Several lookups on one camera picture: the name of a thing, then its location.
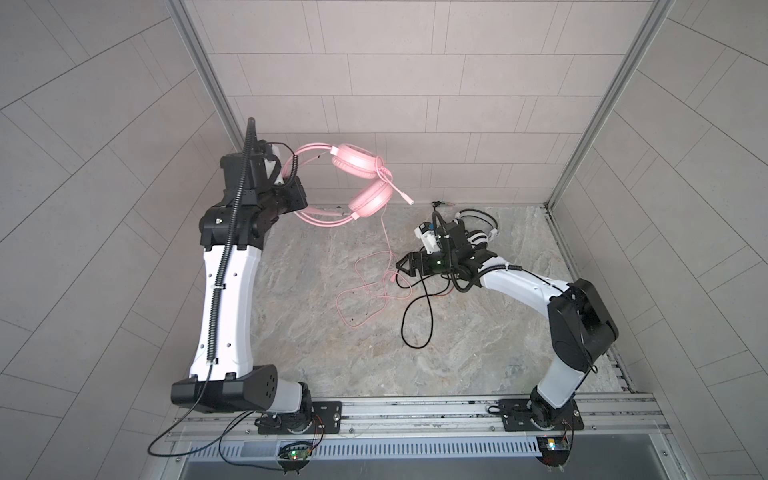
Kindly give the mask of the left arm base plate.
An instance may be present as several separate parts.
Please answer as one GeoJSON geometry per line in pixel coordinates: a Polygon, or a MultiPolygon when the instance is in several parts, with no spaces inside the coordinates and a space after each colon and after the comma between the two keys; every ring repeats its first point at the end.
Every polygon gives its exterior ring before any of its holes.
{"type": "Polygon", "coordinates": [[[254,424],[260,435],[337,434],[340,431],[343,403],[313,401],[298,412],[266,415],[254,424]]]}

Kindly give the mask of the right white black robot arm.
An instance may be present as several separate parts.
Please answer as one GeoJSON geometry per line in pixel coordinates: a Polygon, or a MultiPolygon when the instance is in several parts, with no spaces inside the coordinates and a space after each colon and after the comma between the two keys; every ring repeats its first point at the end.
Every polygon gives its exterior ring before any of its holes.
{"type": "Polygon", "coordinates": [[[619,337],[595,286],[583,278],[549,279],[492,252],[488,245],[498,234],[498,222],[480,210],[461,210],[450,222],[433,213],[414,233],[422,247],[398,260],[397,272],[419,281],[440,276],[461,293],[486,288],[505,294],[549,323],[554,358],[544,377],[526,402],[498,403],[489,413],[520,429],[578,429],[575,393],[619,337]]]}

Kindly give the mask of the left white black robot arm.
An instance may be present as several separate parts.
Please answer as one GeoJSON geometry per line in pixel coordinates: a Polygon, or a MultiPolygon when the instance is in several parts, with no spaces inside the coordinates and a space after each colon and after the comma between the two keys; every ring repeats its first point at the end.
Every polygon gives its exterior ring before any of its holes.
{"type": "Polygon", "coordinates": [[[309,387],[284,380],[251,351],[254,281],[266,235],[279,218],[307,207],[293,154],[284,173],[274,143],[260,140],[248,119],[239,153],[220,160],[222,199],[199,221],[206,274],[199,346],[171,402],[201,413],[255,412],[265,430],[303,433],[313,421],[309,387]]]}

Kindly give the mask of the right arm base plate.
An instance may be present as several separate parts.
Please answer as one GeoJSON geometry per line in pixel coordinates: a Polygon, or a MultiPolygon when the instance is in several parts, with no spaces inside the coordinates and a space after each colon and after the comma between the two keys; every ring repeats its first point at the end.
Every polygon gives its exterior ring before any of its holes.
{"type": "Polygon", "coordinates": [[[560,408],[543,400],[502,399],[487,409],[499,416],[506,432],[581,431],[584,422],[574,399],[560,408]]]}

